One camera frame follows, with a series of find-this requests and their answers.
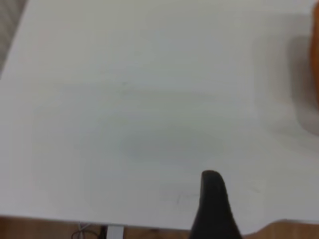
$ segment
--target wooden floor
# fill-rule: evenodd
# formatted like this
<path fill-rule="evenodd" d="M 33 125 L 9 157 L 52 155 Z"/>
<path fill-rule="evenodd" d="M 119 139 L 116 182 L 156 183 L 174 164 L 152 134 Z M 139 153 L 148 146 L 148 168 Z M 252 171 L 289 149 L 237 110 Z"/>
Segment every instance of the wooden floor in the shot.
<path fill-rule="evenodd" d="M 90 229 L 99 232 L 99 226 Z M 27 219 L 0 218 L 0 239 L 70 239 L 77 225 Z M 187 239 L 188 232 L 126 228 L 125 239 Z M 318 239 L 319 225 L 274 223 L 245 239 Z"/>
<path fill-rule="evenodd" d="M 0 0 L 0 72 L 11 46 L 26 0 Z"/>

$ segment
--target white table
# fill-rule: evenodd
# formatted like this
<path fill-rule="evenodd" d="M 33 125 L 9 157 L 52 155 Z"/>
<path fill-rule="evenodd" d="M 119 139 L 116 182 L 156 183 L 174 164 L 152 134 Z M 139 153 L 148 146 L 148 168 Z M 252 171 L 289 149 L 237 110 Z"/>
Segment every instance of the white table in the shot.
<path fill-rule="evenodd" d="M 30 0 L 0 81 L 0 214 L 243 234 L 319 222 L 314 0 Z"/>

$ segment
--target orange object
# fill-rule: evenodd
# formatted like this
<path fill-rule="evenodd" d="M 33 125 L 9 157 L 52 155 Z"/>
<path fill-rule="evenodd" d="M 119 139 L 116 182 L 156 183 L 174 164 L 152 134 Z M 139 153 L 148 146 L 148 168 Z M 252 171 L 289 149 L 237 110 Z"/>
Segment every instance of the orange object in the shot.
<path fill-rule="evenodd" d="M 313 11 L 313 36 L 310 49 L 310 61 L 319 103 L 319 2 L 316 3 Z"/>

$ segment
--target white tabletop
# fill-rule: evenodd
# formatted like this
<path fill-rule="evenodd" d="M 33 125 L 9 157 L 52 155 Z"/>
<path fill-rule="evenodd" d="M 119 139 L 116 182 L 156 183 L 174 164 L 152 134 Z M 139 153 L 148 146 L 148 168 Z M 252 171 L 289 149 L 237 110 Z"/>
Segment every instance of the white tabletop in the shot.
<path fill-rule="evenodd" d="M 0 214 L 243 234 L 319 222 L 314 0 L 30 0 L 0 81 Z"/>

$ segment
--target black cable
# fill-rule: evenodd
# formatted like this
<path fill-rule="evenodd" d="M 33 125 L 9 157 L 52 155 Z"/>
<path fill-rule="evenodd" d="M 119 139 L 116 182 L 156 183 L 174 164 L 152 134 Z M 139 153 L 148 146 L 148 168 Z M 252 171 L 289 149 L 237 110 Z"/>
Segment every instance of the black cable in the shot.
<path fill-rule="evenodd" d="M 76 231 L 76 232 L 74 232 L 74 233 L 72 234 L 71 239 L 73 239 L 73 237 L 74 237 L 75 235 L 80 234 L 80 233 L 93 234 L 93 235 L 95 235 L 97 238 L 99 238 L 99 235 L 98 235 L 96 232 L 92 231 L 92 230 L 79 230 L 79 231 Z"/>

